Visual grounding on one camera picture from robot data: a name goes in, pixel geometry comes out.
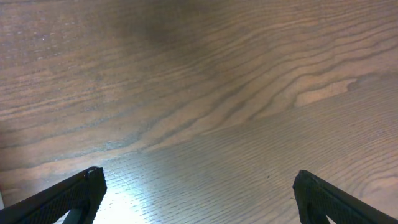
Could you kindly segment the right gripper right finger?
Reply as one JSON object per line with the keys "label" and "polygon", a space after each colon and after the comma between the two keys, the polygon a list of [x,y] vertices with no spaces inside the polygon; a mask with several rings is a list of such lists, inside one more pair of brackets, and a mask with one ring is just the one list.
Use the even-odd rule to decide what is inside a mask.
{"label": "right gripper right finger", "polygon": [[293,184],[302,224],[397,224],[397,219],[369,206],[307,170]]}

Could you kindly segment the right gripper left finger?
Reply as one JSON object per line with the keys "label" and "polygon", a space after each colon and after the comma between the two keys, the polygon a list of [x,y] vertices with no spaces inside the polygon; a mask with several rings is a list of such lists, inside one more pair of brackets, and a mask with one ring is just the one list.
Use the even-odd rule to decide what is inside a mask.
{"label": "right gripper left finger", "polygon": [[1,224],[92,224],[107,186],[103,168],[89,167],[1,210]]}

